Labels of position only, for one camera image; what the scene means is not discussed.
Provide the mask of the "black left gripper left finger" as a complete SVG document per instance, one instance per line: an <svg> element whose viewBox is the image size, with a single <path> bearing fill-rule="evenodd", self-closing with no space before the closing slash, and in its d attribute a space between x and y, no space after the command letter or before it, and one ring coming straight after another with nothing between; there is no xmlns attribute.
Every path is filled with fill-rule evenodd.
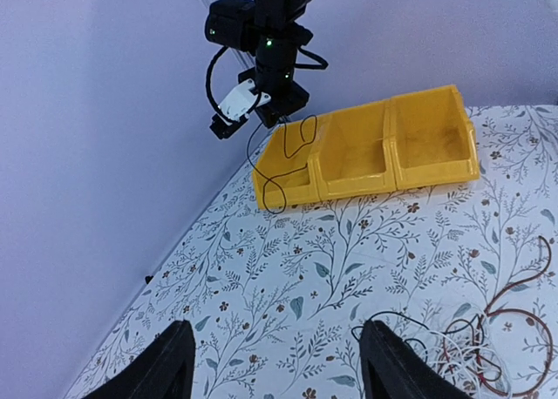
<svg viewBox="0 0 558 399"><path fill-rule="evenodd" d="M131 364L90 399L159 399L192 395L195 339L189 321L171 323Z"/></svg>

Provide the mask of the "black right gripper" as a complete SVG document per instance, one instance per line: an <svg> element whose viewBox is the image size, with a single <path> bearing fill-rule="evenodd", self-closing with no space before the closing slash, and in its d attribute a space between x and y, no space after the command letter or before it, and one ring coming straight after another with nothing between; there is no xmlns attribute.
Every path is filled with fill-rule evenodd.
<svg viewBox="0 0 558 399"><path fill-rule="evenodd" d="M267 71L258 67L238 75L238 83L255 81L255 93L270 96L268 103L259 105L255 112L265 127L276 125L282 117L287 117L304 108L310 94L293 80L293 71Z"/></svg>

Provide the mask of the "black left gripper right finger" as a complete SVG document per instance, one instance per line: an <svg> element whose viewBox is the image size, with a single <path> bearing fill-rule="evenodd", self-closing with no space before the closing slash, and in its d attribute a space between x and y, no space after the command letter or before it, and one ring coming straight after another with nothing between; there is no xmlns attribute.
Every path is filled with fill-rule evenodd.
<svg viewBox="0 0 558 399"><path fill-rule="evenodd" d="M364 396L453 399L468 395L435 373L382 321L368 320L359 339Z"/></svg>

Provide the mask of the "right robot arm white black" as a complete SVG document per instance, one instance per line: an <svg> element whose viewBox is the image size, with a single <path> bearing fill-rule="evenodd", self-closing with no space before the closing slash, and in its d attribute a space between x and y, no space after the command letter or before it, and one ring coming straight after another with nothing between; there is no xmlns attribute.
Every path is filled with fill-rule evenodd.
<svg viewBox="0 0 558 399"><path fill-rule="evenodd" d="M218 138L232 136L251 113L270 129L307 105L310 95L295 82L296 71L323 71L328 66L324 58L306 50L313 34L297 23L311 1L216 0L210 4L205 36L221 48L209 63L205 88L214 109L210 128ZM248 53L255 65L240 73L237 85L216 101L213 71L228 50Z"/></svg>

